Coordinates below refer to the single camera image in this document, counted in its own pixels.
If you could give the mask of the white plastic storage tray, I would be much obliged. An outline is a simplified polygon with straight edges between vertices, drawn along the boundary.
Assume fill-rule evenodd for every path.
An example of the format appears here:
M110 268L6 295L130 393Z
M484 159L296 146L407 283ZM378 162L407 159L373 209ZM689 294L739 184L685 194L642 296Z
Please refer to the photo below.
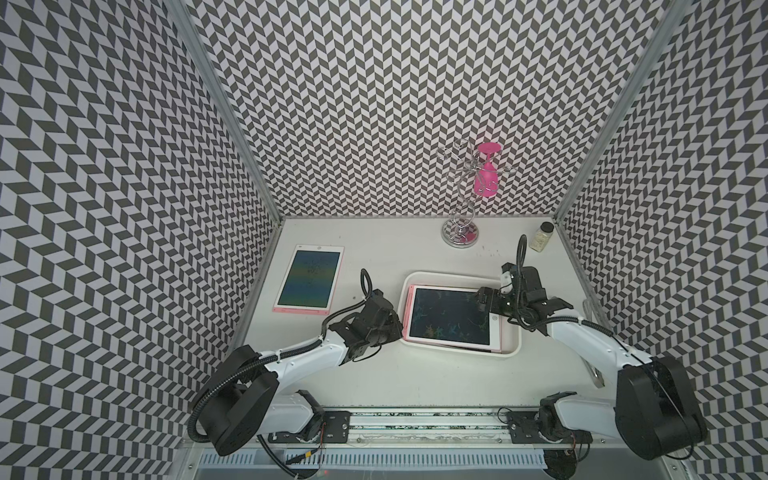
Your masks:
M470 288L478 291L482 287L497 288L500 286L500 281L493 278L478 277L478 276L467 276L467 275L426 272L426 271L414 272L406 277L406 280L404 281L403 288L402 288L402 294L401 294L401 298L398 305L398 313L400 314L402 323L403 323L403 317L404 317L405 300L407 297L408 288L411 285L465 287L465 288ZM473 355L489 356L491 358L509 358L514 354L516 354L517 351L520 349L521 340L520 340L519 329L509 325L507 323L507 320L504 317L499 316L499 319L501 324L502 346L501 346L501 351L498 353L482 352L482 351L450 348L450 347L436 347L436 346L424 345L419 343L412 343L412 342L405 341L404 339L403 341L409 345L414 345L414 346L423 347L427 349L437 349L437 348L454 349L454 350L468 351Z

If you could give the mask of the pink writing tablet colourful screen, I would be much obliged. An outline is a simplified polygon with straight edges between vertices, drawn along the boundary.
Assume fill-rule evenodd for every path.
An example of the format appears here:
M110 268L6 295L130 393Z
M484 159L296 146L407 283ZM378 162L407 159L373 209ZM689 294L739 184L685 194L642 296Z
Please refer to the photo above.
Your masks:
M342 246L297 245L280 284L273 311L329 314L343 255Z

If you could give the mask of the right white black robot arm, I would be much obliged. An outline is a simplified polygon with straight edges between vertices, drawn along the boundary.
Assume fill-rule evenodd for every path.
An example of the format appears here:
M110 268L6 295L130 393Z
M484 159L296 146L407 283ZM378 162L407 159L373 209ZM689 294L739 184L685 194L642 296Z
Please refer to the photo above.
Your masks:
M480 311L567 346L615 389L610 399L573 391L543 398L535 417L539 436L560 443L598 434L622 440L644 460L690 458L709 429L684 365L627 344L571 303L548 296L538 270L525 263L527 246L520 237L514 262L502 267L500 288L478 290Z

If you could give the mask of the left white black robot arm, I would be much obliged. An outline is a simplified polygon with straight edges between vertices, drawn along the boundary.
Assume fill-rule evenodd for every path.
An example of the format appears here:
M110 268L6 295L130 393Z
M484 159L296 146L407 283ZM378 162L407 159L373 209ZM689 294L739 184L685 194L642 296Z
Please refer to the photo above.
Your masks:
M321 437L326 410L296 385L317 373L375 356L402 338L403 326L390 301L360 271L362 300L328 315L318 337L293 346L256 352L243 345L215 369L189 404L190 440L210 443L228 456L256 437L285 433L311 442Z

